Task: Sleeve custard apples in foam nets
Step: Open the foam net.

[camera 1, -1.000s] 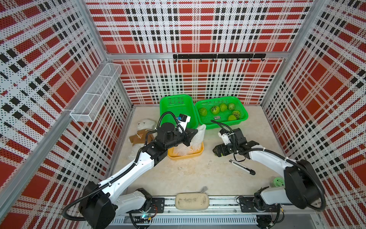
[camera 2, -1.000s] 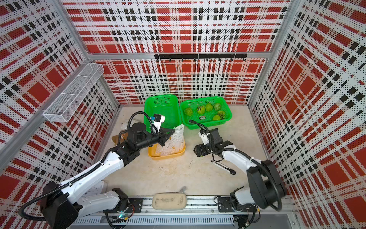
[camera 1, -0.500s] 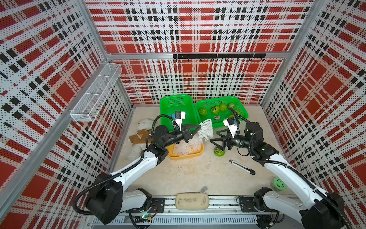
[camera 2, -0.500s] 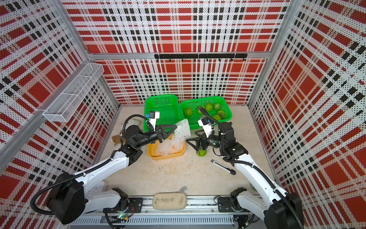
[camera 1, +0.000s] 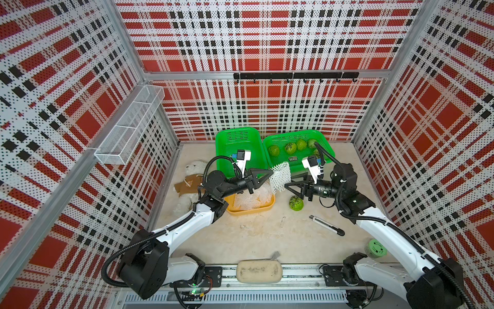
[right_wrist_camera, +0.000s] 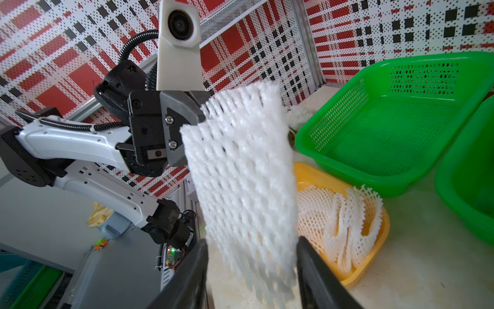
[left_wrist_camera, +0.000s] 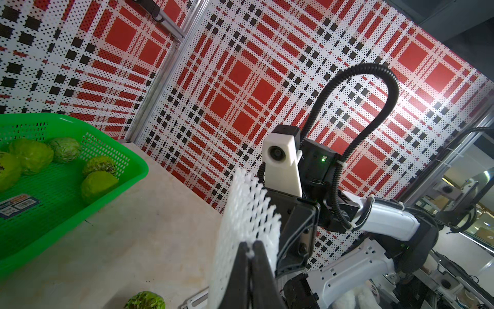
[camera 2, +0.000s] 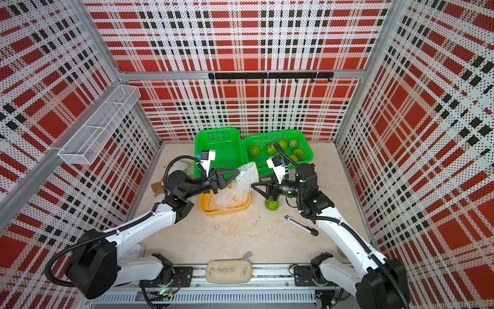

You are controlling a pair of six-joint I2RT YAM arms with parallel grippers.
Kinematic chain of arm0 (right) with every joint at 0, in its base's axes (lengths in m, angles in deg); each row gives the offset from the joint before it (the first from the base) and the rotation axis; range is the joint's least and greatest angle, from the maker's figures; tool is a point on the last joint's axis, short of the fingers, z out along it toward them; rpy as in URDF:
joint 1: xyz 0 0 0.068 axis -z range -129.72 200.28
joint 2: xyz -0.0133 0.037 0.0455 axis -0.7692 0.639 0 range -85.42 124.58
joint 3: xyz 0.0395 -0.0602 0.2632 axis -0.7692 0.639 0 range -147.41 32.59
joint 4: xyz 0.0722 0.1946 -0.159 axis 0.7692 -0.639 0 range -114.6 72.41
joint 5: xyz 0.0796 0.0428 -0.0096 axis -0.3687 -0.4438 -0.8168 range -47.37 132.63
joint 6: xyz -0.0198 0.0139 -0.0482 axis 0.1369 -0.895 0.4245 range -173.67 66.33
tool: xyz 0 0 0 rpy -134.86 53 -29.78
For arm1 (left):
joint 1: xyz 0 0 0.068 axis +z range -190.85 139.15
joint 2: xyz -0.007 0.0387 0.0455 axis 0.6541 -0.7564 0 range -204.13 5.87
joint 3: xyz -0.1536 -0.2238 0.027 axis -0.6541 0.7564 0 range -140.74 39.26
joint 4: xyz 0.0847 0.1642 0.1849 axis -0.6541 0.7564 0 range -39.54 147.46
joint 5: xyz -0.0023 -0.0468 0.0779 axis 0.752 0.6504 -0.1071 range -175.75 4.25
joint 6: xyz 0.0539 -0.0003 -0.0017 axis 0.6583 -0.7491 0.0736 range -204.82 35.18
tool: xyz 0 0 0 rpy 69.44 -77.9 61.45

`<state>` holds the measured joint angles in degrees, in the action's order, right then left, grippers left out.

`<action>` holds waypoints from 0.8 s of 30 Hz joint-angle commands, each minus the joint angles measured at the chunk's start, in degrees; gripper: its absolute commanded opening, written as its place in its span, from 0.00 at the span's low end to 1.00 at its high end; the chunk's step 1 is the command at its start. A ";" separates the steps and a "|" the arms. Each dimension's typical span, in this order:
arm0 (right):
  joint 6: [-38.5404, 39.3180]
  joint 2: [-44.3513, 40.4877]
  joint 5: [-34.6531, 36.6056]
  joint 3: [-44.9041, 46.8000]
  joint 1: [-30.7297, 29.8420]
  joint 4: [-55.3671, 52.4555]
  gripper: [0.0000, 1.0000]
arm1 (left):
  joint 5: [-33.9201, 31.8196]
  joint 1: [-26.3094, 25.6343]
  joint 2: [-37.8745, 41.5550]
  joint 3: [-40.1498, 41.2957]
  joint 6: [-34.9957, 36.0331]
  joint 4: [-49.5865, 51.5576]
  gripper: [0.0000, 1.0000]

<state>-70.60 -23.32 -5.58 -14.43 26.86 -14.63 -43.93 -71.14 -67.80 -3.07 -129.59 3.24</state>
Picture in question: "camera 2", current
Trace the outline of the green custard apple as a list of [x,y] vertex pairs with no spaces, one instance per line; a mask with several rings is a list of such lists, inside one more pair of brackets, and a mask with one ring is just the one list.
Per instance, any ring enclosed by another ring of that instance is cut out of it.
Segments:
[[276,211],[279,208],[279,201],[270,197],[266,199],[264,206],[269,211]]

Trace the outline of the white foam net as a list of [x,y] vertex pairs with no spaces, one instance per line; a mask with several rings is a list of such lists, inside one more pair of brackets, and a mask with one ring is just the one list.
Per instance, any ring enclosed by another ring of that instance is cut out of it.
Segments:
[[255,162],[248,162],[238,168],[239,174],[235,181],[242,193],[249,193],[252,190],[252,184],[259,181],[259,172]]

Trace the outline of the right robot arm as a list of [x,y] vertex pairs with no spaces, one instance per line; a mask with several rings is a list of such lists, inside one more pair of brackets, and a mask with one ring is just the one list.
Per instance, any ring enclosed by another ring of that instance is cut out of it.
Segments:
[[350,262],[346,266],[332,254],[321,253],[311,260],[314,282],[338,285],[356,298],[360,308],[409,308],[410,290],[404,264],[387,258],[348,224],[319,189],[314,164],[297,163],[277,142],[272,147],[278,154],[266,162],[274,177],[269,182],[254,183],[252,188],[266,186],[262,193],[266,199],[295,199],[298,213],[324,231]]

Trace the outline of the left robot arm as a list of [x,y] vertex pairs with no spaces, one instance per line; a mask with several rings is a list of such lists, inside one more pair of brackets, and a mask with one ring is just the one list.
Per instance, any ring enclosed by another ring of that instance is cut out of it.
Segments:
[[191,179],[184,171],[165,170],[165,198],[148,213],[126,224],[85,232],[78,242],[56,253],[45,266],[45,276],[53,284],[76,287],[87,299],[95,299],[110,288],[134,281],[168,284],[175,280],[173,264],[160,254],[125,258],[131,247],[154,233],[177,224],[192,210],[191,197],[217,193],[240,175],[237,169],[210,168],[209,159],[192,157],[200,176]]

